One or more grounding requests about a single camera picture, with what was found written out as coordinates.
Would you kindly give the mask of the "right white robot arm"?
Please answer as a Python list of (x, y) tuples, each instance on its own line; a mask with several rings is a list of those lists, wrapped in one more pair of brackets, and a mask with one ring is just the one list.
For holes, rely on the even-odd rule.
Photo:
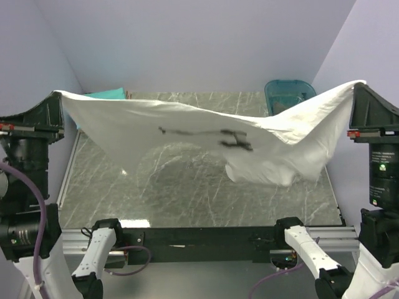
[(293, 249), (315, 278), (318, 298), (393, 298), (398, 291), (398, 107), (351, 82), (347, 136), (368, 144), (369, 202), (361, 210), (353, 272), (331, 259), (296, 217), (277, 220), (274, 240)]

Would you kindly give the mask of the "white printed t shirt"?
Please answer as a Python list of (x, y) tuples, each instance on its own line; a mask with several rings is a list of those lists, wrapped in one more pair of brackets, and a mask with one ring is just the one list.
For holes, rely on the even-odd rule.
[(315, 180), (334, 155), (352, 111), (350, 81), (278, 115), (232, 115), (159, 100), (106, 100), (60, 91), (70, 117), (117, 165), (136, 170), (168, 143), (199, 146), (225, 162), (234, 182), (289, 186)]

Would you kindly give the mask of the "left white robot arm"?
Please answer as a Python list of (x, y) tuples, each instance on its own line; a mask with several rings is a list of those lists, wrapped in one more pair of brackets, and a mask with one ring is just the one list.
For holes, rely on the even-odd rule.
[(1, 250), (36, 298), (102, 298), (102, 272), (123, 230), (117, 219), (97, 221), (81, 264), (69, 270), (59, 208), (47, 203), (49, 146), (63, 136), (60, 92), (1, 118)]

